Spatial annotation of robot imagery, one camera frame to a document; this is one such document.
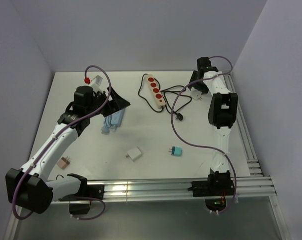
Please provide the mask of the small white plug adapter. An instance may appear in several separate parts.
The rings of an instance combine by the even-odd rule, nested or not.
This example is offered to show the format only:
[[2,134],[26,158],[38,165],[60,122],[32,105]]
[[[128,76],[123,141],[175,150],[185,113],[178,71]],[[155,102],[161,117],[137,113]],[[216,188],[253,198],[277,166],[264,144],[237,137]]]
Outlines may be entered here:
[[202,100],[202,95],[203,93],[199,90],[193,89],[190,91],[190,97],[195,101]]

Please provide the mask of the light blue power strip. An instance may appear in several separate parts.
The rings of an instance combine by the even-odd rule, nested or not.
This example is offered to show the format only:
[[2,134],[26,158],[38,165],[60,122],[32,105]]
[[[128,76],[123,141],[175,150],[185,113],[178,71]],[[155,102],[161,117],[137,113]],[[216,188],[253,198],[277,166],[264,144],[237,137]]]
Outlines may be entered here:
[[121,126],[124,112],[125,110],[122,109],[112,114],[110,123],[112,128],[118,128]]

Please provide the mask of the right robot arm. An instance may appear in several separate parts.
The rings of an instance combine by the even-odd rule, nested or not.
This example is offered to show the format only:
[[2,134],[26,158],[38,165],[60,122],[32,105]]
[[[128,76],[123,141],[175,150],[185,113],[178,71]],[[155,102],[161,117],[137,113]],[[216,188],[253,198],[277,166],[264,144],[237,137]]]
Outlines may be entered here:
[[216,131],[218,143],[212,148],[216,153],[207,180],[193,181],[188,189],[194,197],[225,197],[233,195],[236,190],[231,179],[235,168],[228,154],[230,133],[237,118],[238,95],[228,90],[223,76],[217,67],[212,66],[209,57],[200,57],[197,70],[193,71],[189,81],[192,99],[199,100],[202,95],[211,94],[208,122]]

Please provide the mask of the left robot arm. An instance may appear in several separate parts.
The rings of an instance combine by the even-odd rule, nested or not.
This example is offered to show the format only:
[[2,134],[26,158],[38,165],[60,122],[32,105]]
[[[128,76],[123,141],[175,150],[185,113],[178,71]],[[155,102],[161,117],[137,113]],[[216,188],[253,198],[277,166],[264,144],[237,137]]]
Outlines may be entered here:
[[88,85],[79,86],[73,101],[38,152],[19,169],[11,168],[6,173],[8,201],[12,204],[14,216],[18,220],[26,219],[19,215],[17,207],[27,209],[31,214],[41,214],[56,200],[65,197],[84,199],[88,195],[87,178],[75,173],[57,180],[48,177],[68,147],[89,126],[92,117],[107,117],[129,106],[130,102],[111,87],[103,92]]

